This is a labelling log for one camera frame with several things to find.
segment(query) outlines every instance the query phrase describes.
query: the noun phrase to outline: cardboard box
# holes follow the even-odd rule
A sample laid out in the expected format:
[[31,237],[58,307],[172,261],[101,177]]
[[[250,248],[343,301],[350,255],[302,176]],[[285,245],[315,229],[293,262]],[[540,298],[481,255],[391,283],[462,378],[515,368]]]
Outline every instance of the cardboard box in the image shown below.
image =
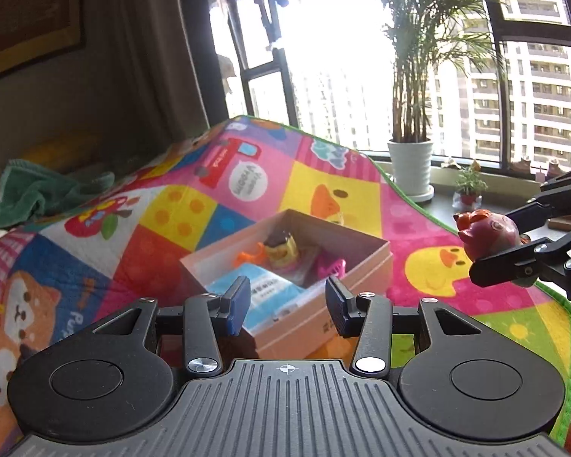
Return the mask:
[[[389,242],[292,209],[276,214],[181,259],[186,297],[233,269],[241,251],[256,253],[257,242],[275,230],[292,233],[299,247],[317,245],[346,261],[343,284],[352,293],[383,294],[391,285],[393,256]],[[228,343],[236,355],[260,359],[300,359],[330,340],[336,331],[326,308],[323,282],[309,289],[268,328],[252,336],[242,329]]]

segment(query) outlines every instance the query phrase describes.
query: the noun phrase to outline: cartoon truck print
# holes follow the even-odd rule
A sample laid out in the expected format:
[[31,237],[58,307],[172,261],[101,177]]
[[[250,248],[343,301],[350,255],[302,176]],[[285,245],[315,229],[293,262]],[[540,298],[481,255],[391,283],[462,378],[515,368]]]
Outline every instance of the cartoon truck print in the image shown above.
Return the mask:
[[257,160],[261,153],[257,145],[233,137],[221,139],[217,144],[219,146],[218,152],[209,164],[195,169],[195,175],[199,177],[199,182],[212,189],[216,188],[226,167],[237,154],[250,160]]

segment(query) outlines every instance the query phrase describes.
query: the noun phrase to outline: yellow square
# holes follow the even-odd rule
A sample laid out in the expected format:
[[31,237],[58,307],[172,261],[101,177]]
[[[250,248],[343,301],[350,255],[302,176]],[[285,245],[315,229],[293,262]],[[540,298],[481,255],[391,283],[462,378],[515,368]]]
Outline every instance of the yellow square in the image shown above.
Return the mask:
[[149,171],[146,175],[140,178],[143,180],[144,178],[155,178],[159,177],[160,175],[165,175],[169,170],[174,168],[180,160],[184,158],[183,156],[180,157],[167,157],[165,161],[159,163],[156,167],[154,167],[151,171]]
[[139,222],[192,252],[216,207],[216,202],[204,193],[192,187],[173,185],[151,202]]
[[279,210],[295,209],[380,237],[380,189],[376,182],[326,174],[295,161]]

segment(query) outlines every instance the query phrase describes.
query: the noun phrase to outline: pink toy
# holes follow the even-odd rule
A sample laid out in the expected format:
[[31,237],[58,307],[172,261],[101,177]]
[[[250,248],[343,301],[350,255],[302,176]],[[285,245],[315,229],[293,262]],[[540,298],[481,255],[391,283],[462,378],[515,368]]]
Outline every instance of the pink toy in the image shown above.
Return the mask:
[[338,278],[345,276],[347,263],[342,257],[334,258],[330,254],[321,254],[317,260],[317,278],[323,280],[332,275]]
[[472,261],[521,244],[518,227],[502,214],[477,209],[456,214],[454,218],[463,249]]

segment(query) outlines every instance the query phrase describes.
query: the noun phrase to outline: green mat border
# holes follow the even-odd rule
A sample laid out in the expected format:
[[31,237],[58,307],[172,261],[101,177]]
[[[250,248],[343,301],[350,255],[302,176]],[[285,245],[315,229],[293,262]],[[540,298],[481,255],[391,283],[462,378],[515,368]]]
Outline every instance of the green mat border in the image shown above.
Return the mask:
[[[326,142],[328,144],[332,144],[332,145],[339,146],[339,147],[343,147],[343,146],[337,144],[336,142],[327,141],[326,139],[321,139],[320,137],[315,136],[313,134],[310,134],[308,132],[304,132],[303,130],[301,130],[299,128],[292,127],[290,125],[285,125],[283,123],[279,123],[278,121],[266,120],[265,118],[254,117],[252,115],[238,115],[235,118],[231,118],[230,121],[236,121],[238,118],[250,118],[250,119],[258,119],[258,120],[263,120],[263,121],[269,121],[271,123],[276,123],[278,125],[281,125],[284,128],[289,129],[291,131],[295,131],[297,133],[301,133],[302,135],[311,137],[313,139],[317,139],[318,141]],[[224,126],[222,127],[223,129],[224,129],[224,127],[226,127],[228,125],[228,122],[229,121],[227,121],[224,124]],[[390,187],[396,191],[397,195],[399,195],[404,201],[406,201],[409,206],[411,206],[412,208],[417,210],[421,215],[423,215],[428,220],[432,221],[434,224],[438,225],[439,227],[442,227],[442,229],[448,230],[448,232],[451,232],[452,234],[457,235],[457,231],[454,228],[449,227],[448,225],[446,225],[445,223],[443,223],[442,221],[438,220],[436,217],[434,217],[433,215],[431,215],[427,211],[425,211],[422,207],[420,207],[418,204],[416,204],[416,202],[411,201],[411,199],[409,199],[408,196],[406,196],[405,193],[403,193],[402,190],[399,187],[397,187],[397,185],[393,182],[393,180],[391,180],[390,175],[388,175],[387,172],[385,172],[381,168],[381,166],[378,165],[378,163],[375,160],[370,158],[368,155],[364,155],[363,153],[360,153],[360,151],[357,151],[355,149],[352,149],[352,148],[347,148],[347,149],[349,149],[350,151],[357,152],[364,157],[367,157],[367,159],[369,159],[370,162],[372,162],[372,164],[375,166],[375,168],[382,175],[383,180],[385,180],[385,182],[387,182],[390,185]],[[566,297],[563,297],[561,294],[550,289],[547,285],[545,285],[544,283],[541,283],[539,281],[535,282],[535,286],[539,290],[541,290],[543,293],[549,295],[558,304],[560,304],[569,313],[569,318],[571,319],[571,302],[569,302]],[[552,432],[550,433],[552,439],[555,440],[561,446],[563,446],[565,444],[565,438],[567,438],[567,431],[569,430],[569,425],[571,424],[571,365],[569,367],[569,379],[567,382],[565,382],[565,389],[566,389],[565,402],[563,403],[563,408],[561,409],[560,415],[557,419],[557,421],[560,424],[560,428],[556,431],[556,433],[554,433],[554,429],[552,429]]]

